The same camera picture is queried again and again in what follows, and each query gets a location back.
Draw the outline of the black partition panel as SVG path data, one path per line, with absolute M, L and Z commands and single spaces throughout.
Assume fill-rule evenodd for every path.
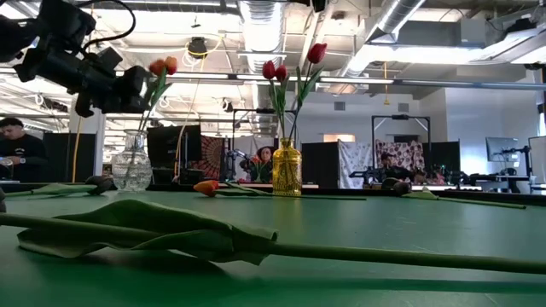
M 187 125 L 178 140 L 181 126 L 147 129 L 148 157 L 155 168 L 173 168 L 176 161 L 186 165 L 202 158 L 201 129 L 199 125 Z
M 44 167 L 45 182 L 71 182 L 73 157 L 76 157 L 75 182 L 85 182 L 94 175 L 96 134 L 45 133 L 43 142 L 49 162 Z
M 447 171 L 461 169 L 460 142 L 432 142 L 423 144 L 423 158 L 428 170 L 444 168 Z
M 319 188 L 338 188 L 340 179 L 339 148 L 337 142 L 303 143 L 302 178 Z

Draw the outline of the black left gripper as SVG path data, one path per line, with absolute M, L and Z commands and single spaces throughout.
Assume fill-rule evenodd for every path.
M 80 60 L 64 50 L 29 49 L 23 62 L 15 65 L 15 71 L 22 82 L 42 77 L 76 94 L 75 111 L 88 118 L 94 114 L 93 107 L 102 113 L 144 113 L 148 104 L 139 95 L 150 73 L 141 66 L 133 66 L 116 78 L 115 69 L 102 67 L 98 55 Z

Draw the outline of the black artificial tulip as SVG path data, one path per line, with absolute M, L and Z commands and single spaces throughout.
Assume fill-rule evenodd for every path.
M 341 246 L 397 250 L 419 254 L 453 254 L 473 257 L 509 258 L 526 262 L 546 263 L 546 207 L 526 206 L 525 210 L 456 203 L 440 200 L 415 200 L 391 192 L 342 190 L 339 196 L 365 197 L 366 200 L 318 200 L 277 197 L 216 196 L 210 198 L 197 192 L 146 192 L 142 194 L 108 194 L 107 196 L 71 196 L 48 198 L 22 197 L 6 200 L 9 213 L 36 217 L 73 215 L 100 211 L 109 203 L 120 202 L 120 211 L 105 216 L 108 224 L 123 222 L 121 227 L 139 228 L 161 235 L 179 234 L 195 229 L 192 223 L 181 221 L 173 213 L 199 212 L 200 217 L 235 226 L 276 231 L 273 238 L 282 244 Z M 158 214 L 140 209 L 140 205 L 162 205 Z M 17 234 L 23 229 L 0 227 L 0 273 L 8 273 L 16 264 L 55 264 L 57 267 L 93 260 L 91 256 L 125 259 L 141 258 L 137 252 L 115 252 L 112 247 L 91 253 L 88 257 L 63 259 L 23 250 Z M 166 251 L 165 246 L 151 247 Z M 216 264 L 239 275 L 272 275 L 290 278 L 327 276 L 335 278 L 386 277 L 403 279 L 519 279 L 545 280 L 546 275 L 515 274 L 513 272 L 476 269 L 443 269 L 400 264 L 352 262 L 332 259 L 296 258 L 270 255 L 259 266 L 243 261 L 213 263 L 173 252 L 157 253 L 153 264 L 167 272 L 190 268 L 198 264 Z
M 408 199 L 442 200 L 442 201 L 467 203 L 467 204 L 482 205 L 482 206 L 504 207 L 504 208 L 518 209 L 518 210 L 526 209 L 526 206 L 524 205 L 507 204 L 507 203 L 484 201 L 484 200 L 465 200 L 465 199 L 439 197 L 433 194 L 427 187 L 423 188 L 420 191 L 413 192 L 411 185 L 407 182 L 396 182 L 393 185 L 392 190 L 397 194 L 397 196 L 408 198 Z
M 34 188 L 27 191 L 5 193 L 0 189 L 0 200 L 8 197 L 22 197 L 33 195 L 65 196 L 70 194 L 87 193 L 99 195 L 108 191 L 113 186 L 113 180 L 109 177 L 92 176 L 84 184 L 49 183 L 41 188 Z

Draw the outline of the red mandala tapestry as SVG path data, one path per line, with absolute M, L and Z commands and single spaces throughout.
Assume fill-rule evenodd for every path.
M 224 163 L 225 139 L 221 137 L 201 137 L 201 159 L 192 161 L 193 169 L 202 171 L 203 177 L 218 180 Z

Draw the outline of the orange artificial tulip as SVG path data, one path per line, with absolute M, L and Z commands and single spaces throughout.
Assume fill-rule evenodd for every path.
M 162 59 L 154 61 L 148 66 L 148 70 L 155 76 L 154 80 L 150 78 L 147 81 L 147 90 L 144 95 L 144 101 L 147 104 L 148 110 L 150 110 L 154 105 L 152 102 L 153 94 L 157 90 L 159 81 L 164 76 L 164 71 L 166 70 L 165 61 Z
M 171 86 L 171 83 L 167 82 L 167 77 L 170 75 L 173 75 L 177 71 L 177 59 L 173 56 L 168 56 L 164 59 L 166 70 L 164 71 L 164 76 L 159 81 L 159 86 L 157 90 L 154 92 L 152 97 L 152 102 L 154 105 L 152 108 L 142 115 L 140 124 L 139 124 L 139 130 L 143 131 L 146 127 L 146 123 L 149 119 L 151 111 L 154 109 L 156 103 L 159 101 L 159 99 L 163 96 L 163 94 L 166 92 L 166 90 Z
M 217 195 L 222 196 L 247 196 L 247 197 L 277 197 L 293 199 L 318 199 L 318 200 L 366 200 L 365 197 L 358 196 L 339 196 L 339 195 L 305 195 L 305 194 L 275 194 L 255 188 L 244 187 L 240 184 L 227 182 L 226 188 L 221 188 L 220 183 L 214 180 L 198 182 L 193 186 L 196 192 L 204 194 L 207 197 L 214 198 Z

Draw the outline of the person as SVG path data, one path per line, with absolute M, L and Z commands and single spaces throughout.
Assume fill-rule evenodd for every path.
M 424 172 L 419 169 L 409 170 L 402 166 L 394 165 L 392 157 L 393 155 L 389 153 L 383 153 L 380 156 L 382 165 L 381 172 L 384 174 L 384 178 L 395 178 L 402 182 L 412 182 L 416 184 L 423 184 L 427 181 Z
M 273 152 L 271 147 L 262 147 L 251 158 L 249 170 L 252 182 L 272 183 Z
M 17 118 L 0 120 L 0 157 L 13 163 L 12 178 L 19 182 L 38 182 L 49 159 L 41 139 L 29 135 Z

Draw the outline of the tall ribbed clear glass vase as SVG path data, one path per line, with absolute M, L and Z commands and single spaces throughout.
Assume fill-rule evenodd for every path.
M 113 184 L 121 192 L 142 192 L 152 180 L 153 170 L 145 151 L 147 132 L 125 131 L 125 148 L 112 157 Z

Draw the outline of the white patterned tapestry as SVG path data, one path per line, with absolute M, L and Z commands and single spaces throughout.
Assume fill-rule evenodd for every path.
M 372 147 L 365 142 L 343 142 L 338 140 L 339 183 L 341 189 L 362 189 L 364 179 L 351 178 L 354 171 L 366 171 L 372 165 Z

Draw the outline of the yellow glass vase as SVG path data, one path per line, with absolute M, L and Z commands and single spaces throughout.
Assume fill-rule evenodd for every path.
M 282 138 L 273 153 L 272 186 L 278 196 L 301 196 L 302 155 L 290 138 Z

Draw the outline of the grey computer monitor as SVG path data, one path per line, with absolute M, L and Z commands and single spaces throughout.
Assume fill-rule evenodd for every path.
M 485 145 L 489 162 L 519 162 L 518 139 L 510 137 L 486 137 Z
M 534 136 L 528 139 L 531 148 L 530 160 L 535 176 L 546 176 L 546 136 Z

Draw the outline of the red floral tapestry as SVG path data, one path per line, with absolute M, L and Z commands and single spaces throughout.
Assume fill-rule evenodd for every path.
M 388 154 L 392 165 L 413 171 L 425 169 L 423 145 L 420 142 L 384 142 L 375 141 L 376 163 L 383 166 L 381 156 Z

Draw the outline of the ribbed silver ceiling duct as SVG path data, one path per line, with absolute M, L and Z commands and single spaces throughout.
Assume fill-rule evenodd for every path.
M 278 67 L 282 58 L 282 30 L 285 3 L 266 0 L 239 0 L 238 6 L 244 20 L 242 32 L 245 51 L 249 52 L 247 64 L 250 73 L 261 74 L 263 64 L 272 61 Z

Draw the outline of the green table mat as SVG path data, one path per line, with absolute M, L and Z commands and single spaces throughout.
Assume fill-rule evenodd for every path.
M 387 197 L 140 199 L 276 229 L 284 243 L 546 260 L 546 208 Z M 546 307 L 546 276 L 270 256 L 259 266 L 104 249 L 81 259 L 21 250 L 0 228 L 0 307 Z

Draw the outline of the red artificial tulip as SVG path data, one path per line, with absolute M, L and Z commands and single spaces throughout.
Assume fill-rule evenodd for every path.
M 273 61 L 267 61 L 263 64 L 262 75 L 265 79 L 269 81 L 268 91 L 270 100 L 273 106 L 273 109 L 276 113 L 276 90 L 275 87 L 279 86 L 280 83 L 276 80 L 276 70 L 278 67 L 275 66 Z
M 315 83 L 320 77 L 320 74 L 323 70 L 322 67 L 318 68 L 314 73 L 311 73 L 311 69 L 314 65 L 320 63 L 327 50 L 328 45 L 326 43 L 315 43 L 312 45 L 312 47 L 308 50 L 306 60 L 309 62 L 309 66 L 307 68 L 306 74 L 303 75 L 301 69 L 299 67 L 296 67 L 296 74 L 297 74 L 297 95 L 296 95 L 296 102 L 297 107 L 295 109 L 294 118 L 293 118 L 293 126 L 289 133 L 289 139 L 292 140 L 294 137 L 294 133 L 296 131 L 296 125 L 297 125 L 297 119 L 299 116 L 299 112 L 301 108 L 303 107 L 303 103 L 305 98 L 309 95 L 311 92 L 311 89 L 314 87 Z
M 285 137 L 285 106 L 286 92 L 289 82 L 289 74 L 284 65 L 280 65 L 276 70 L 276 80 L 280 83 L 275 87 L 276 90 L 276 113 L 281 126 L 281 138 Z

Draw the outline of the ceiling light strip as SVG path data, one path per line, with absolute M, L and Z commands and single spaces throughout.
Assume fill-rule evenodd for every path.
M 264 78 L 262 75 L 203 72 L 176 72 L 171 75 L 171 78 L 221 81 L 266 81 L 266 78 Z M 388 78 L 337 78 L 324 76 L 319 76 L 317 78 L 317 82 L 329 84 L 394 84 L 394 80 Z

